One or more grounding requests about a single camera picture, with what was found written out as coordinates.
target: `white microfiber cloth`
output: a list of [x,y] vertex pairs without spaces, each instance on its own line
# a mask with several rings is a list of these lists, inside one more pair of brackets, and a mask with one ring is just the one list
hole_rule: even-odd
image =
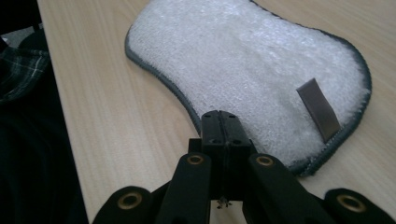
[[[238,116],[256,148],[312,175],[357,128],[368,67],[344,39],[279,18],[248,0],[152,0],[126,36],[127,56],[190,113]],[[296,89],[315,78],[341,130],[326,143]]]

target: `wooden table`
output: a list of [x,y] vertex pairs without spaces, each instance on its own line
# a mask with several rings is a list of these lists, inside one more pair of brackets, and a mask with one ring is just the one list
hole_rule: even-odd
[[[168,181],[189,138],[184,107],[124,54],[124,37],[148,0],[38,0],[89,220],[117,189],[154,190]],[[315,176],[323,197],[354,189],[396,218],[396,2],[261,0],[281,17],[349,40],[373,77],[358,130]],[[244,223],[240,203],[212,223]]]

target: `screw hole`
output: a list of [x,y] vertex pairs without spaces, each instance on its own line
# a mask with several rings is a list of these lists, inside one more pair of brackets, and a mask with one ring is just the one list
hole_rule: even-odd
[[118,206],[122,210],[130,210],[136,208],[141,203],[142,195],[136,191],[132,191],[119,198]]
[[263,166],[272,166],[274,165],[274,161],[266,156],[260,156],[256,159],[256,162]]
[[220,143],[221,143],[221,141],[220,141],[219,139],[212,138],[212,139],[209,139],[209,143],[213,143],[213,144],[220,144]]
[[187,162],[191,165],[199,165],[204,161],[204,158],[202,156],[198,156],[198,155],[193,155],[193,156],[189,156],[187,158]]
[[350,195],[341,194],[337,196],[337,202],[343,205],[346,209],[356,213],[366,211],[366,206],[359,199]]

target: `gray tag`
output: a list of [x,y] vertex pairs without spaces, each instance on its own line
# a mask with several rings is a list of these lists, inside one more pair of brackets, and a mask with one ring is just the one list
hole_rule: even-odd
[[318,127],[323,142],[326,143],[340,130],[340,123],[335,116],[332,106],[324,97],[317,81],[312,78],[297,89],[312,120]]

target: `dark clothing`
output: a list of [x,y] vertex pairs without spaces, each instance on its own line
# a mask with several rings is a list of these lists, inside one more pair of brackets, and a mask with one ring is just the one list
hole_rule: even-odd
[[20,49],[0,73],[0,223],[88,223],[44,32]]

